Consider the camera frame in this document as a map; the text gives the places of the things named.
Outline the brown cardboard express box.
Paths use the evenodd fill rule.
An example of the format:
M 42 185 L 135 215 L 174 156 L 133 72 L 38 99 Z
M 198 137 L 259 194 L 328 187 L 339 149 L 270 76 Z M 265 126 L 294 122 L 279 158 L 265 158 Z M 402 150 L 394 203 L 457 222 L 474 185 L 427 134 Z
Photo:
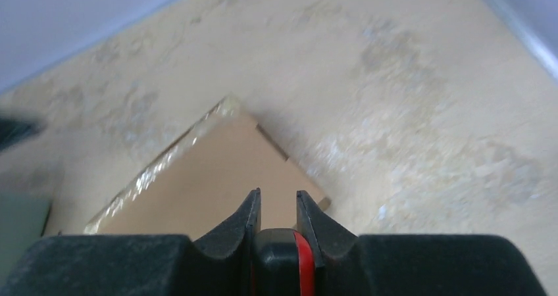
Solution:
M 148 164 L 97 213 L 85 234 L 186 234 L 197 239 L 261 191 L 262 228 L 296 225 L 295 197 L 309 193 L 321 209 L 330 199 L 227 96 Z

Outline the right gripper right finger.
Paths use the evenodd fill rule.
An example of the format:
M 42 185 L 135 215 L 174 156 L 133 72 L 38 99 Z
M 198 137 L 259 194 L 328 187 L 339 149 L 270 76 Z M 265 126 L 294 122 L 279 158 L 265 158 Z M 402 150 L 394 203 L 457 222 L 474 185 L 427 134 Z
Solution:
M 298 191 L 297 226 L 317 295 L 545 295 L 508 239 L 480 234 L 355 235 Z

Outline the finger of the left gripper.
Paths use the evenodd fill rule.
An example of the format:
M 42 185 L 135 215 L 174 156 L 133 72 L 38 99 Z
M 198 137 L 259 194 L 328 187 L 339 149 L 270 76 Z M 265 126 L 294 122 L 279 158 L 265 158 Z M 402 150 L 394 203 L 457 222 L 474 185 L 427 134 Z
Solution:
M 1 152 L 40 135 L 44 129 L 46 121 L 42 118 L 1 111 Z

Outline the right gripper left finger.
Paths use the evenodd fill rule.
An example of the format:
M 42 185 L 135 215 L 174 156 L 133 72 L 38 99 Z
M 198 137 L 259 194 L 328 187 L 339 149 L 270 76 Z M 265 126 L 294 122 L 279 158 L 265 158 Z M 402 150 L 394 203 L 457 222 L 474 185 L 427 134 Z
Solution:
M 261 194 L 199 239 L 186 235 L 60 235 L 33 244 L 2 295 L 250 295 L 249 247 Z

